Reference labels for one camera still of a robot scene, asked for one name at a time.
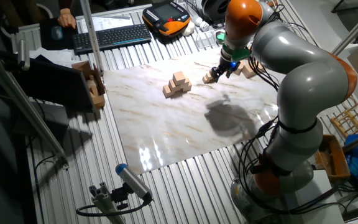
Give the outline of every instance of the person's hand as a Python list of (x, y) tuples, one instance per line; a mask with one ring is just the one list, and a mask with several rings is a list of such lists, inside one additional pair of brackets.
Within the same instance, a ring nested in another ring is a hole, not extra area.
[(60, 10), (60, 16), (57, 21), (62, 27), (72, 27), (73, 29), (75, 29), (75, 19), (71, 14), (70, 9)]

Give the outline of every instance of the keyboard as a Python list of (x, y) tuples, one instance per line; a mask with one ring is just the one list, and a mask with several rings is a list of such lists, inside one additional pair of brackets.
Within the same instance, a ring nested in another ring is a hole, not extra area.
[[(96, 37), (100, 50), (144, 44), (152, 40), (145, 24), (96, 31)], [(93, 51), (88, 33), (73, 35), (73, 42), (76, 55)]]

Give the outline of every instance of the wooden block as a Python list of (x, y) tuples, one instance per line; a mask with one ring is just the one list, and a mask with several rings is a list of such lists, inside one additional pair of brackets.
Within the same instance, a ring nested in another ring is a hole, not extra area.
[(165, 85), (165, 86), (162, 88), (162, 92), (164, 93), (164, 96), (165, 96), (166, 98), (171, 97), (171, 96), (173, 96), (173, 94), (175, 94), (175, 92), (172, 92), (171, 89), (169, 89), (169, 86), (168, 86), (168, 85)]
[(94, 82), (94, 80), (87, 80), (86, 85), (88, 86), (88, 88), (96, 87), (96, 83)]
[(245, 65), (241, 69), (241, 72), (244, 74), (244, 76), (246, 78), (252, 78), (252, 77), (256, 76), (255, 72), (252, 71), (252, 69), (249, 67), (248, 63), (245, 63)]
[(206, 76), (203, 77), (203, 83), (207, 84), (208, 83), (208, 79), (206, 78)]
[(207, 84), (207, 83), (211, 83), (213, 81), (214, 81), (214, 79), (212, 78), (211, 74), (209, 72), (207, 72), (207, 74), (203, 77), (203, 83)]
[(184, 84), (185, 80), (186, 80), (186, 77), (185, 75), (183, 74), (182, 71), (180, 72), (175, 72), (173, 74), (173, 81), (175, 82), (175, 86), (178, 86), (178, 85), (182, 85)]
[(98, 89), (96, 86), (92, 86), (91, 87), (91, 91), (93, 93), (94, 96), (99, 96), (99, 93), (98, 93)]
[(183, 92), (187, 92), (191, 90), (191, 82), (188, 78), (186, 78), (185, 84), (182, 85)]
[(92, 98), (92, 100), (93, 100), (93, 103), (94, 103), (96, 109), (100, 109), (100, 108), (104, 107), (103, 95)]
[(175, 82), (173, 80), (169, 80), (169, 89), (171, 89), (172, 92), (176, 92), (178, 90), (180, 90), (180, 85), (176, 86)]
[(242, 68), (244, 67), (245, 63), (243, 61), (240, 61), (239, 66), (237, 67), (236, 71), (233, 72), (233, 74), (240, 75)]

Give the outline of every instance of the black cable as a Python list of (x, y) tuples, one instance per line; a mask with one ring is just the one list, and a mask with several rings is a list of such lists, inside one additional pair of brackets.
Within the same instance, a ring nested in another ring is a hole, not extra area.
[[(273, 133), (272, 133), (272, 135), (270, 137), (270, 140), (272, 140), (274, 135), (275, 135), (275, 131), (277, 130), (277, 127), (278, 127), (278, 125), (276, 124), (274, 127), (269, 127), (269, 128), (264, 127), (263, 129), (260, 128), (258, 133), (256, 134), (256, 136), (259, 136), (259, 137), (264, 136), (265, 133), (268, 130), (271, 130), (273, 128)], [(319, 197), (317, 197), (317, 198), (315, 198), (315, 199), (313, 199), (313, 200), (311, 200), (311, 201), (309, 201), (309, 202), (307, 202), (307, 203), (305, 203), (303, 205), (300, 205), (299, 207), (293, 208), (291, 210), (279, 210), (279, 209), (276, 209), (276, 208), (273, 208), (273, 207), (267, 205), (266, 203), (264, 203), (263, 201), (258, 199), (256, 197), (256, 195), (254, 195), (250, 191), (250, 188), (249, 188), (249, 186), (247, 184), (247, 181), (246, 181), (246, 179), (247, 179), (246, 175), (250, 171), (250, 168), (252, 168), (256, 164), (256, 162), (258, 161), (258, 158), (255, 158), (254, 160), (250, 161), (247, 165), (245, 165), (245, 160), (248, 157), (250, 147), (252, 146), (252, 144), (254, 143), (255, 140), (256, 140), (256, 137), (248, 140), (244, 144), (244, 146), (242, 148), (242, 151), (241, 151), (241, 154), (240, 154), (240, 161), (239, 161), (239, 167), (238, 167), (240, 183), (241, 183), (243, 189), (245, 190), (245, 192), (247, 193), (247, 195), (255, 202), (255, 204), (257, 204), (258, 206), (260, 206), (263, 209), (268, 210), (271, 213), (277, 213), (277, 214), (281, 214), (281, 215), (303, 214), (303, 213), (310, 212), (310, 211), (316, 210), (316, 209), (324, 207), (324, 206), (334, 205), (334, 204), (341, 205), (341, 206), (343, 206), (345, 208), (345, 206), (343, 204), (341, 204), (341, 203), (326, 203), (326, 204), (323, 204), (323, 205), (319, 205), (319, 206), (317, 206), (315, 208), (311, 208), (312, 206), (316, 205), (318, 202), (321, 202), (321, 201), (325, 200), (326, 198), (330, 197), (332, 194), (334, 194), (338, 190), (339, 186), (335, 186), (332, 189), (330, 189), (327, 192), (325, 192), (324, 194), (320, 195)]]
[(42, 109), (42, 106), (41, 106), (40, 102), (38, 102), (38, 100), (35, 99), (35, 98), (34, 98), (34, 100), (35, 100), (35, 102), (38, 104), (39, 108), (41, 109), (42, 117), (43, 117), (44, 122), (45, 122), (45, 111), (44, 111), (44, 109)]
[(354, 196), (354, 197), (352, 198), (352, 200), (349, 201), (349, 203), (348, 203), (348, 204), (346, 205), (346, 207), (345, 207), (345, 210), (342, 212), (342, 215), (345, 215), (345, 214), (347, 213), (347, 208), (349, 207), (349, 205), (350, 205), (356, 198), (358, 198), (358, 194), (357, 194), (356, 196)]
[(30, 144), (32, 143), (32, 141), (36, 138), (38, 136), (38, 133), (36, 133), (35, 134), (35, 136), (32, 138), (32, 139), (30, 139), (30, 141), (29, 141), (29, 143), (27, 143), (27, 145), (25, 145), (25, 148), (24, 149), (27, 149), (29, 146), (30, 146)]
[(116, 216), (116, 215), (125, 215), (125, 214), (128, 214), (128, 213), (136, 212), (136, 211), (142, 209), (147, 204), (148, 204), (147, 202), (143, 202), (143, 204), (140, 205), (137, 208), (132, 208), (132, 209), (129, 209), (129, 210), (126, 210), (126, 211), (121, 211), (121, 212), (108, 212), (108, 213), (86, 213), (86, 212), (81, 212), (81, 210), (84, 210), (84, 209), (96, 208), (95, 205), (87, 205), (87, 206), (84, 206), (84, 207), (81, 207), (81, 208), (77, 208), (75, 210), (75, 212), (77, 213), (77, 215), (81, 215), (81, 216), (84, 216), (84, 217), (108, 217), (108, 216)]
[(18, 64), (13, 63), (13, 62), (11, 62), (10, 60), (6, 60), (6, 58), (4, 58), (4, 57), (2, 57), (2, 56), (0, 56), (0, 59), (1, 59), (4, 63), (9, 64), (9, 65), (12, 65), (14, 68), (18, 68), (19, 70), (22, 69)]
[(35, 166), (35, 169), (34, 169), (34, 170), (37, 170), (38, 166), (41, 165), (41, 163), (42, 163), (43, 161), (46, 161), (47, 159), (50, 159), (50, 158), (52, 158), (53, 156), (55, 156), (55, 155), (51, 155), (51, 156), (49, 156), (49, 157), (46, 157), (45, 159), (42, 159), (42, 160)]
[(343, 205), (342, 203), (339, 203), (339, 202), (330, 202), (330, 203), (325, 203), (325, 204), (319, 205), (319, 206), (317, 206), (317, 207), (311, 208), (311, 209), (306, 210), (306, 211), (304, 211), (304, 212), (297, 213), (297, 215), (299, 215), (299, 214), (304, 214), (304, 213), (308, 213), (308, 212), (311, 212), (311, 211), (313, 211), (313, 210), (319, 209), (319, 208), (321, 208), (321, 207), (331, 206), (331, 205), (340, 205), (340, 206), (344, 207), (344, 209), (345, 209), (345, 211), (346, 211), (346, 207), (345, 207), (345, 205)]

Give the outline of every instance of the computer mouse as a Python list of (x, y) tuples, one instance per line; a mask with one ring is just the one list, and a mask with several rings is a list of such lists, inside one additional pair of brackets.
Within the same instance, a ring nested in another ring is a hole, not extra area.
[(52, 27), (51, 34), (53, 40), (62, 40), (63, 39), (62, 27), (61, 26)]

